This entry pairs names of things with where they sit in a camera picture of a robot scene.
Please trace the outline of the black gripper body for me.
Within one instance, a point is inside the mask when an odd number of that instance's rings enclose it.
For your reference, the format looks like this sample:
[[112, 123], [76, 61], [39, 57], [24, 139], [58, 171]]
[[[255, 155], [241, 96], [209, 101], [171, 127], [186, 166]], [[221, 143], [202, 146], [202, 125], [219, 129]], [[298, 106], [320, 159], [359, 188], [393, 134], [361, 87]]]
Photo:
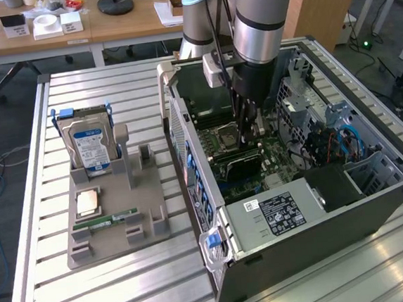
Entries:
[[242, 63], [234, 66], [232, 85], [237, 95], [262, 107], [271, 89], [276, 60], [269, 63]]

